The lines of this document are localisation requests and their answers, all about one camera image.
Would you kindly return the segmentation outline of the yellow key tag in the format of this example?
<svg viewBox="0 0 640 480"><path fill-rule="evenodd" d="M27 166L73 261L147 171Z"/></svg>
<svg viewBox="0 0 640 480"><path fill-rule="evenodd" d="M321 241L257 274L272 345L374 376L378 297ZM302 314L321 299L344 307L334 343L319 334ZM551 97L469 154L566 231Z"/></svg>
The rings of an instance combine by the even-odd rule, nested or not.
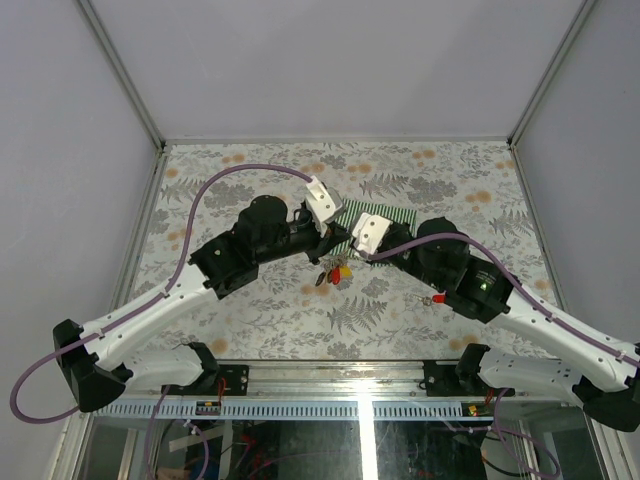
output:
<svg viewBox="0 0 640 480"><path fill-rule="evenodd" d="M340 280L350 279L352 277L352 271L348 266L341 266L339 268Z"/></svg>

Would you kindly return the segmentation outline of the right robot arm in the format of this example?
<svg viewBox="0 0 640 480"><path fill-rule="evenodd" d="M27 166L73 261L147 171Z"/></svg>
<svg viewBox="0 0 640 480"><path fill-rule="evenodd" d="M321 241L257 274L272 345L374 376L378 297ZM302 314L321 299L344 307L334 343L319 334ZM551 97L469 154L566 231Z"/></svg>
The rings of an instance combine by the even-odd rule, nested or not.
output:
<svg viewBox="0 0 640 480"><path fill-rule="evenodd" d="M485 325L537 343L547 357L507 354L472 343L455 367L467 394L513 389L554 396L622 432L639 427L639 346L598 331L543 300L498 264L471 253L467 235L445 218L424 222L416 235L388 221L377 253L436 290L433 300Z"/></svg>

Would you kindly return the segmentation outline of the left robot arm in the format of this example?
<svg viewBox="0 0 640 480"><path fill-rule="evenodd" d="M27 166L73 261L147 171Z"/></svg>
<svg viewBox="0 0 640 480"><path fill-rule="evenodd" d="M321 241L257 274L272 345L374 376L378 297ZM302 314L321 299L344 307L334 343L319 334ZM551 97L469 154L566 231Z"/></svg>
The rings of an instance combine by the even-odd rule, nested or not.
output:
<svg viewBox="0 0 640 480"><path fill-rule="evenodd" d="M201 342L142 354L170 323L255 281L261 265L297 254L312 264L349 238L336 222L344 209L335 191L307 196L294 212L262 195L234 225L190 254L176 280L158 286L99 319L67 319L53 329L57 363L82 412L97 411L133 391L167 386L208 394L219 381L217 360Z"/></svg>

